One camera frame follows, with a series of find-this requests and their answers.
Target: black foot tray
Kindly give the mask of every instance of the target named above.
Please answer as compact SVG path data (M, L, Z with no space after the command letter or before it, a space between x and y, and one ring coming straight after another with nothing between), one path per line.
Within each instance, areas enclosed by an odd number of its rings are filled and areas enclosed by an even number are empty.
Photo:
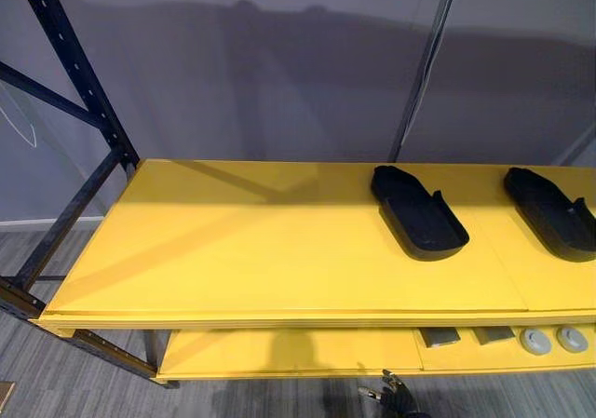
M395 167L377 167L371 188L381 203L387 225L406 253L416 260L440 260L468 243L466 229L440 191L431 196L410 173Z
M509 169L505 188L551 253L571 262L596 257L596 219L583 197L571 202L556 184L529 169Z

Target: lower shelf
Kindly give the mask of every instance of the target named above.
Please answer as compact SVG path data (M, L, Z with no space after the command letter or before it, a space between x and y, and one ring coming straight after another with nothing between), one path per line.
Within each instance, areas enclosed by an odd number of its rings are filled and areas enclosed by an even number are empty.
M554 327L539 327L551 342L544 356L528 353L515 339L480 345L472 329L461 341L426 348L411 329L177 330L170 337L157 379L243 379L398 374L465 374L548 371L596 367L594 324L576 326L588 350L570 353Z

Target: metal upright post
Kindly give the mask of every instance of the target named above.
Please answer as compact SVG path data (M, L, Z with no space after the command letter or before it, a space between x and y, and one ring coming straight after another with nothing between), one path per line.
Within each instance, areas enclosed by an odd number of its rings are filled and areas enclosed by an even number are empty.
M414 78L412 88L410 89L410 96L406 101L406 105L401 115L401 121L398 125L398 131L391 144L391 150L387 162L397 162L400 156L401 146L406 138L410 127L415 120L416 114L422 102L422 98L427 90L428 80L430 78L430 71L432 65L437 57L437 52L440 48L440 43L443 38L443 31L445 29L445 21L449 15L451 4L454 0L440 0L437 12L435 14L435 20L430 29L428 35L427 44L422 54L422 58L418 64L418 70L416 77Z

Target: black metal frame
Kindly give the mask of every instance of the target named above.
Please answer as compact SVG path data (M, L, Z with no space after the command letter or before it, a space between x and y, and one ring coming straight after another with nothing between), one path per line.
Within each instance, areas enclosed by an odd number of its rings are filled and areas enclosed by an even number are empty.
M40 276L40 274L114 168L120 164L127 177L130 177L139 163L139 156L93 72L60 1L28 1L87 109L65 99L62 95L2 62L0 62L0 79L97 128L110 147L108 156L74 195L19 272L15 276L0 276L0 310L43 330L29 320L39 318L46 305L30 294L29 289L36 281L63 279L61 276ZM74 330L70 337L60 338L93 356L159 384L153 379L157 375L158 361L156 334L145 331L143 336L147 361L133 356L90 330ZM178 383L168 382L160 385L174 388Z

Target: white baseboard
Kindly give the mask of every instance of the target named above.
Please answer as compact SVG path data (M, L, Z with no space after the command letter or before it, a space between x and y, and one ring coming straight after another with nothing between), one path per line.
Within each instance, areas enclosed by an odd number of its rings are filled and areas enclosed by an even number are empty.
M0 232L43 232L48 230L55 221L56 218L0 221ZM102 221L102 216L82 216L74 223L73 230L94 230Z

